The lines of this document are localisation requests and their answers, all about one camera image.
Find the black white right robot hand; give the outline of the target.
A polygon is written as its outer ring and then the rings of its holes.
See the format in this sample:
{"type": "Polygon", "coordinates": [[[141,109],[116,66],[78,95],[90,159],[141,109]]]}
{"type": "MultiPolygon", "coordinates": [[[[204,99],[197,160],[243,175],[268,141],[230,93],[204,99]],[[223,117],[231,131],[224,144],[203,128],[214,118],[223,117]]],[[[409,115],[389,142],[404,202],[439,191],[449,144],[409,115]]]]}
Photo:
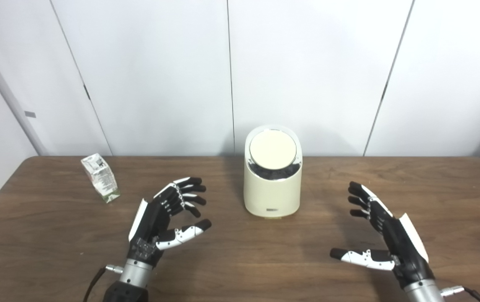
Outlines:
{"type": "Polygon", "coordinates": [[[381,199],[363,184],[351,181],[348,192],[349,203],[359,206],[359,209],[350,210],[351,216],[368,220],[382,236],[387,249],[332,248],[330,256],[369,269],[391,271],[402,289],[414,283],[434,280],[429,256],[408,214],[395,218],[381,199]]]}

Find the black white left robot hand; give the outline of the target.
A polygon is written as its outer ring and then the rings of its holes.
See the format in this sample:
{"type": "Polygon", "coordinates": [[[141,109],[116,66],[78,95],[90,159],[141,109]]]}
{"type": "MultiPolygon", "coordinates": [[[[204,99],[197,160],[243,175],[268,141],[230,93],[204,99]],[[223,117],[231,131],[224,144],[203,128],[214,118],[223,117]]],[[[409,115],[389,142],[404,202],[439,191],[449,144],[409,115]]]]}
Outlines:
{"type": "Polygon", "coordinates": [[[199,177],[185,177],[167,184],[152,200],[142,199],[129,232],[127,259],[155,268],[165,250],[182,245],[207,231],[209,219],[193,225],[170,228],[171,218],[188,211],[200,218],[195,204],[206,205],[198,193],[206,191],[199,177]]]}

